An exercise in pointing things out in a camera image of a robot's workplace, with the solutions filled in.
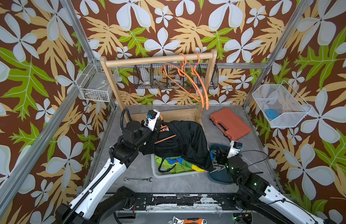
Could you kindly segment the black shorts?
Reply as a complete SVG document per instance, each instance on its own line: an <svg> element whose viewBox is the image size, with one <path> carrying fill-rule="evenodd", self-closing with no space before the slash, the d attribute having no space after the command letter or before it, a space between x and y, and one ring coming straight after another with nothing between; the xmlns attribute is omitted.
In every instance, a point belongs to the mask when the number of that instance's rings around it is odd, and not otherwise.
<svg viewBox="0 0 346 224"><path fill-rule="evenodd" d="M177 136L154 144L157 137L156 131L146 140L146 144L139 148L143 155L154 154L163 159L181 157L206 171L213 171L214 165L207 148L207 139L201 124L194 121L165 122L170 131Z"/></svg>

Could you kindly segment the rainbow striped shorts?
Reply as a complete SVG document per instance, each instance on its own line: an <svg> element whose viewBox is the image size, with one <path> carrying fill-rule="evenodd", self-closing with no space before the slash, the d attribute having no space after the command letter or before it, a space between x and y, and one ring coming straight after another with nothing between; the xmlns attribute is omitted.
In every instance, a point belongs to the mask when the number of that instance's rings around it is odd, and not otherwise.
<svg viewBox="0 0 346 224"><path fill-rule="evenodd" d="M183 173L183 172L205 172L205 170L199 168L198 166L185 161L181 157L165 158L163 162L163 167L165 170L172 168L171 172L173 174Z"/></svg>

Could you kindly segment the orange hanger of black shorts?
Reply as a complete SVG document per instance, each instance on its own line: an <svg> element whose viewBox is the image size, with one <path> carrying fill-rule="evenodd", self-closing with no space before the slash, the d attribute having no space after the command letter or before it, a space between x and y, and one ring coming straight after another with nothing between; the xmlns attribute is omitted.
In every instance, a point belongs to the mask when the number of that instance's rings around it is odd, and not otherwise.
<svg viewBox="0 0 346 224"><path fill-rule="evenodd" d="M173 131L170 131L169 127L165 124L161 114L159 114L159 116L157 116L156 118L157 121L155 125L155 130L157 133L157 137L154 140L154 144L170 140L177 136L176 134L174 134Z"/></svg>

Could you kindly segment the orange hanger of rainbow shorts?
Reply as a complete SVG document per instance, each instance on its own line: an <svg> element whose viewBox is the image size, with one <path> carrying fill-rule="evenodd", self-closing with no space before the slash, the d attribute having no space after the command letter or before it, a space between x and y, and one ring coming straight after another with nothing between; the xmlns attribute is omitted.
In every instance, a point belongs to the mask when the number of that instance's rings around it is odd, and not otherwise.
<svg viewBox="0 0 346 224"><path fill-rule="evenodd" d="M201 103L201 96L203 96L203 93L198 86L198 84L195 82L193 78L193 74L191 71L191 67L189 66L189 61L187 60L187 57L180 53L180 56L183 56L184 60L179 64L179 65L174 65L171 63L166 63L163 64L160 68L160 71L171 81L173 82L176 86L178 86L180 89L185 91L188 95L190 95L193 99L195 99L197 102ZM168 68L171 67L175 70L176 74L174 75L175 78L171 77L171 75L168 74ZM193 87L196 92L198 93L198 96L200 99L197 97L193 96L185 87L183 87L183 84L185 83L185 78L188 79L189 84L191 87Z"/></svg>

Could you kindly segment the lime green shorts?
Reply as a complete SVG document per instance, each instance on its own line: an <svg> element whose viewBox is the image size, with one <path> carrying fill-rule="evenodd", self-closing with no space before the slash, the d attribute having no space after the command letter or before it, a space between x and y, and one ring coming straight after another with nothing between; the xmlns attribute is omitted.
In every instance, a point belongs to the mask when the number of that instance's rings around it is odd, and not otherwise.
<svg viewBox="0 0 346 224"><path fill-rule="evenodd" d="M162 159L161 157L154 157L155 166L159 175L167 174L181 174L186 172L193 172L193 169L181 164L178 159Z"/></svg>

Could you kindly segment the orange hanger of green shorts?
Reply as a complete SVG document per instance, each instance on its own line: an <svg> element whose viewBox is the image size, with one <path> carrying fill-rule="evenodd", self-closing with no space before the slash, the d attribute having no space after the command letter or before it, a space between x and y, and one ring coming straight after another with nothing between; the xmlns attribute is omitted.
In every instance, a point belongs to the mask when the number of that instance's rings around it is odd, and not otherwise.
<svg viewBox="0 0 346 224"><path fill-rule="evenodd" d="M191 67L192 74L198 78L198 80L202 86L203 92L204 92L205 103L203 103L203 96L201 96L202 107L205 107L206 110L208 110L209 109L209 99L208 99L207 89L204 85L204 82L203 82L201 76L199 75L199 73L196 70L197 66L200 63L200 54L198 52L195 52L195 54L197 56L197 63L194 66L192 66L191 63L188 63L188 64Z"/></svg>

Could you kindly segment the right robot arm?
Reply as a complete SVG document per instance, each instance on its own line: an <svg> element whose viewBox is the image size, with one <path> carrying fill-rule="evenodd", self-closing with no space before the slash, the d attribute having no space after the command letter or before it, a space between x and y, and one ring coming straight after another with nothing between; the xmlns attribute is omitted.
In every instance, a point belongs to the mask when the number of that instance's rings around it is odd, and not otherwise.
<svg viewBox="0 0 346 224"><path fill-rule="evenodd" d="M237 207L244 211L255 211L277 224L333 224L306 211L277 189L249 171L248 164L240 155L228 157L221 148L216 149L216 161L227 170L229 179L239 187L234 196Z"/></svg>

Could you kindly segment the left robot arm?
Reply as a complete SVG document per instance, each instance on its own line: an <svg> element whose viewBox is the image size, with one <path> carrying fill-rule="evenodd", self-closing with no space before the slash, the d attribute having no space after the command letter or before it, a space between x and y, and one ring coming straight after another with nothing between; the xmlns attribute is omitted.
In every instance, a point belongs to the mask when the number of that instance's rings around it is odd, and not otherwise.
<svg viewBox="0 0 346 224"><path fill-rule="evenodd" d="M127 187L121 187L110 199L104 200L103 197L138 156L139 148L160 129L162 121L156 109L150 110L146 119L139 122L132 119L128 108L124 108L120 119L122 135L110 147L106 164L74 200L57 208L56 221L59 224L98 224L110 213L125 206L131 207L135 193Z"/></svg>

